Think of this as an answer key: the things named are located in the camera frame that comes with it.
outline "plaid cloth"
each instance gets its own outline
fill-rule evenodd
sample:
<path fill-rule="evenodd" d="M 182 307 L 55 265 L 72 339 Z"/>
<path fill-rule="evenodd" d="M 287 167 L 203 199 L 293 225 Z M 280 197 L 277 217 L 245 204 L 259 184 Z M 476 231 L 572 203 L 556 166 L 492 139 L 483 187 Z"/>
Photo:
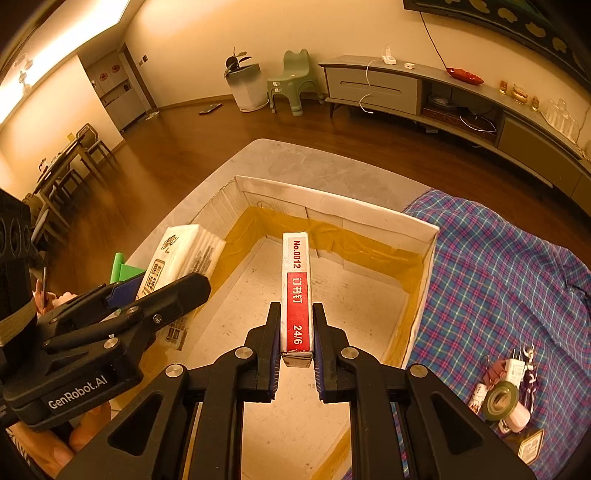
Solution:
<path fill-rule="evenodd" d="M 467 403 L 486 355 L 507 359 L 533 343 L 530 426 L 545 436 L 530 467 L 538 480 L 553 479 L 591 424 L 591 272 L 569 250 L 438 190 L 405 213 L 441 229 L 409 364 L 428 366 Z"/>

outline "cabinet drawer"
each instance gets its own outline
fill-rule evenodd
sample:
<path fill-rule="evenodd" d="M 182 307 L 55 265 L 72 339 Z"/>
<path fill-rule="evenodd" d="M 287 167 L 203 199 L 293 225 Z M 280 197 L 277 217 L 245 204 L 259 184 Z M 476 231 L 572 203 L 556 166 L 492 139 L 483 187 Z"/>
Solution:
<path fill-rule="evenodd" d="M 511 117 L 505 117 L 498 148 L 556 185 L 569 197 L 581 178 L 581 171 L 566 152 Z"/>
<path fill-rule="evenodd" d="M 334 99 L 359 102 L 363 105 L 376 105 L 418 115 L 418 79 L 395 73 L 368 72 L 371 87 L 365 78 L 365 69 L 326 69 L 330 97 Z"/>
<path fill-rule="evenodd" d="M 591 179 L 582 175 L 571 198 L 591 216 Z"/>

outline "red and white box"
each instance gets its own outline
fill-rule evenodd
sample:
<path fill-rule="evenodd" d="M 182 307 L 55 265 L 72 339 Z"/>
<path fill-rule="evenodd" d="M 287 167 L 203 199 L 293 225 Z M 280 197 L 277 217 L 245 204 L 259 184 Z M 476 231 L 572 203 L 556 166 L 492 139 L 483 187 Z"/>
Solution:
<path fill-rule="evenodd" d="M 308 368 L 314 351 L 314 324 L 307 233 L 283 234 L 281 276 L 281 356 L 287 367 Z"/>

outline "green object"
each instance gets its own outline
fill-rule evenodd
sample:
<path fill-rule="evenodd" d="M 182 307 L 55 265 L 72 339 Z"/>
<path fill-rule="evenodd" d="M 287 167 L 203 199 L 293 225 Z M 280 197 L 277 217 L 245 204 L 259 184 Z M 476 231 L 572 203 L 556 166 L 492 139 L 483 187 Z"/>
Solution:
<path fill-rule="evenodd" d="M 139 275 L 140 273 L 144 272 L 145 270 L 143 268 L 125 265 L 123 254 L 118 252 L 115 254 L 115 259 L 113 260 L 113 269 L 111 269 L 111 281 L 109 283 L 129 280 L 130 278 L 133 278 L 136 275 Z"/>
<path fill-rule="evenodd" d="M 482 412 L 487 420 L 498 421 L 507 418 L 519 400 L 519 393 L 517 387 L 503 380 L 498 382 L 486 394 L 484 403 L 482 404 Z"/>
<path fill-rule="evenodd" d="M 294 116 L 304 114 L 300 100 L 302 92 L 315 92 L 318 101 L 324 103 L 324 98 L 318 91 L 318 84 L 314 73 L 311 71 L 310 63 L 310 55 L 305 48 L 299 53 L 293 53 L 291 50 L 285 52 L 285 55 L 283 55 L 283 74 L 267 80 L 269 102 L 273 113 L 275 113 L 275 104 L 273 103 L 275 95 L 287 97 L 290 101 L 291 113 Z"/>

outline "purple figurine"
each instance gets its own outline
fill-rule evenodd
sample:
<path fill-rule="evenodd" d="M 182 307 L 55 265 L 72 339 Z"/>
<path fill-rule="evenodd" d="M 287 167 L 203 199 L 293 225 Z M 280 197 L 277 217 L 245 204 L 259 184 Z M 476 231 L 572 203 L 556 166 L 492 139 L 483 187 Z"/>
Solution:
<path fill-rule="evenodd" d="M 534 345 L 523 347 L 523 353 L 527 357 L 525 372 L 521 384 L 521 404 L 534 412 L 535 393 L 538 390 L 538 368 L 534 365 Z"/>

